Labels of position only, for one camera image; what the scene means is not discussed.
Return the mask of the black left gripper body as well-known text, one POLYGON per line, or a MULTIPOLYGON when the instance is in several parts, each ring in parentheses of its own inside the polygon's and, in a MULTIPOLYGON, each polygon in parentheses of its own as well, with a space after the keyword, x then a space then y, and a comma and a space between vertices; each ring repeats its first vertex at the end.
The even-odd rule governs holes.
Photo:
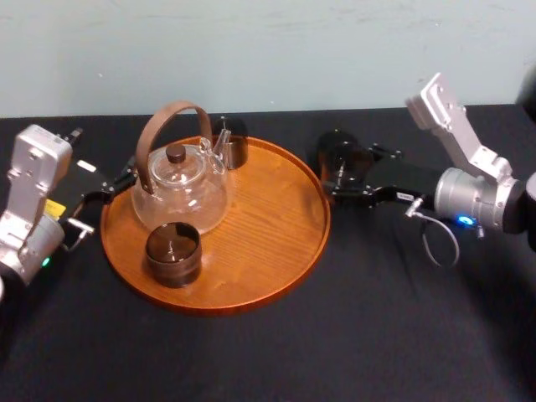
POLYGON ((76 248, 95 229, 80 221, 82 211, 91 204, 106 205, 102 183, 108 181, 96 168, 79 160, 70 164, 66 175, 45 201, 44 212, 64 231, 62 248, 76 248))

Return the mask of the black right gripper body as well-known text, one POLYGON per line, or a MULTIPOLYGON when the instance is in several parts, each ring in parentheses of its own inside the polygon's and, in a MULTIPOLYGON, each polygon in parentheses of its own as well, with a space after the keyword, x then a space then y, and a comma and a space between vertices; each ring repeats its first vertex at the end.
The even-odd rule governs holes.
POLYGON ((377 204, 411 204, 416 198, 422 198, 423 206, 433 206, 440 178, 438 170, 393 158, 383 158, 369 169, 369 186, 377 204))

